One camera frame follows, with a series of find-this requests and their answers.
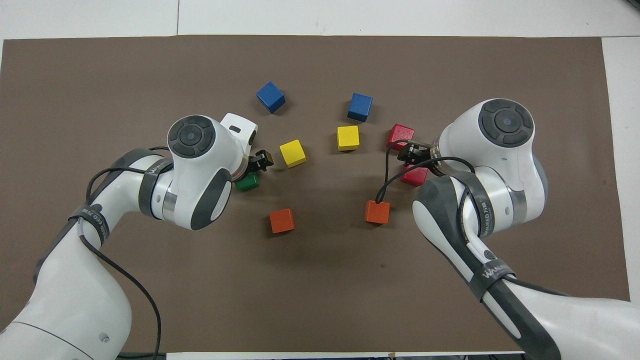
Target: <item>cube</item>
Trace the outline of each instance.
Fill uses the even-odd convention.
[[[255,95],[262,105],[269,109],[269,112],[272,114],[285,102],[284,94],[270,81],[255,93]]]
[[[339,126],[336,134],[339,151],[355,150],[360,146],[360,133],[357,125]]]
[[[288,142],[280,146],[280,152],[287,167],[294,167],[300,165],[307,160],[305,152],[302,150],[300,140],[295,139],[292,142]]]
[[[387,147],[391,145],[392,142],[398,141],[400,139],[411,140],[413,138],[414,130],[410,127],[402,126],[400,124],[396,124],[389,131],[389,139],[387,140]],[[393,150],[400,150],[403,146],[406,145],[406,142],[399,142],[394,144]]]
[[[349,112],[347,113],[347,117],[349,119],[354,119],[357,121],[367,121],[372,102],[372,97],[358,94],[356,92],[353,93],[353,96],[351,96],[351,104],[349,105]]]
[[[375,201],[367,201],[367,208],[364,211],[364,220],[374,224],[389,223],[389,209],[391,205],[388,202],[376,204]]]
[[[250,172],[244,179],[236,181],[236,188],[242,192],[257,188],[260,185],[260,178],[257,172]]]
[[[406,173],[405,175],[402,175],[402,177],[400,177],[400,181],[402,181],[405,184],[420,186],[424,184],[424,181],[427,178],[427,172],[429,172],[429,170],[426,167],[415,168],[409,171],[408,173]]]
[[[291,209],[272,211],[269,214],[269,221],[271,221],[271,232],[274,234],[283,233],[296,228],[293,223],[293,212]]]

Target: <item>yellow block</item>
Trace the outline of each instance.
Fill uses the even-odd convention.
[[[338,150],[348,151],[355,150],[360,146],[360,134],[358,126],[339,126],[338,127]]]
[[[305,152],[302,150],[302,145],[300,145],[300,140],[298,139],[281,145],[280,152],[282,152],[282,157],[288,167],[300,165],[307,160]]]

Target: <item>orange cube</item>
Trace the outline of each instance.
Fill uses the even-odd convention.
[[[387,224],[389,223],[390,208],[391,205],[388,202],[376,204],[375,201],[369,200],[364,211],[364,220],[374,224]]]
[[[291,209],[273,211],[269,214],[269,220],[271,221],[271,231],[274,234],[283,233],[296,228],[293,223],[293,213],[291,212]]]

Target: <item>blue block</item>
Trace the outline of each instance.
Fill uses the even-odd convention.
[[[257,93],[258,100],[269,109],[270,113],[274,113],[284,104],[284,94],[272,83],[268,82]]]
[[[367,117],[369,116],[369,110],[371,109],[371,103],[373,102],[373,98],[353,93],[351,97],[351,105],[349,105],[349,113],[347,117],[349,119],[354,119],[358,121],[365,122],[367,121]]]

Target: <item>green block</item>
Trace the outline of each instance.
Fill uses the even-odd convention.
[[[247,174],[244,179],[236,182],[236,188],[242,192],[257,188],[260,185],[260,178],[257,172]]]

